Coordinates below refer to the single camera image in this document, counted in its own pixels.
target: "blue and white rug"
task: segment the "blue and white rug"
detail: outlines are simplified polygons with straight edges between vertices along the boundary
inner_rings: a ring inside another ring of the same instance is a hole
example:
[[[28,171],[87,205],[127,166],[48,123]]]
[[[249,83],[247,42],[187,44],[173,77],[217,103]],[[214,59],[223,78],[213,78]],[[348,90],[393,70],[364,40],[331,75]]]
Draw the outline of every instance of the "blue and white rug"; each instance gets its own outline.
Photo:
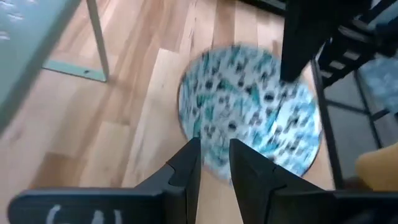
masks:
[[[320,145],[320,117],[306,83],[279,80],[268,51],[233,45],[205,52],[182,78],[178,115],[188,139],[200,137],[203,163],[231,180],[229,140],[236,138],[303,176]]]

